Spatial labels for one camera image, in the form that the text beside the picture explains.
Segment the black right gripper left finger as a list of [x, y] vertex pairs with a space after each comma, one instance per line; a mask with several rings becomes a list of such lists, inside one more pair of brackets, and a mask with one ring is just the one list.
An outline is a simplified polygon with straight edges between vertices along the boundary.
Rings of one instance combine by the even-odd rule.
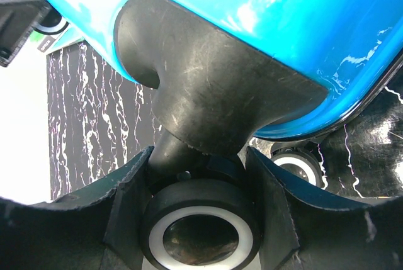
[[141, 269], [152, 147], [51, 203], [1, 199], [1, 269]]

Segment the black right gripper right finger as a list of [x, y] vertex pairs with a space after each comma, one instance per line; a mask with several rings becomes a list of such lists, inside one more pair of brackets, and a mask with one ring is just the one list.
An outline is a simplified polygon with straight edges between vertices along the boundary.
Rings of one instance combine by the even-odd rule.
[[263, 227], [263, 269], [402, 268], [402, 198], [376, 204], [343, 198], [253, 147], [246, 170]]

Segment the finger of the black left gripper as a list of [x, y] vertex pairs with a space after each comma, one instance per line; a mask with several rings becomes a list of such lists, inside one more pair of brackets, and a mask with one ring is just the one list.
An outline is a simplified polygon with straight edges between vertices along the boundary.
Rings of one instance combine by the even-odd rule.
[[13, 61], [51, 8], [46, 0], [1, 0], [1, 67]]

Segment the blue suitcase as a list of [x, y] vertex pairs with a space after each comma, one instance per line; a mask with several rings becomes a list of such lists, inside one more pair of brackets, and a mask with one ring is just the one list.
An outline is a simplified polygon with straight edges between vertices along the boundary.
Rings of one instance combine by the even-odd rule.
[[46, 0], [123, 77], [156, 90], [139, 242], [158, 269], [244, 269], [263, 240], [255, 135], [317, 140], [402, 68], [402, 0]]

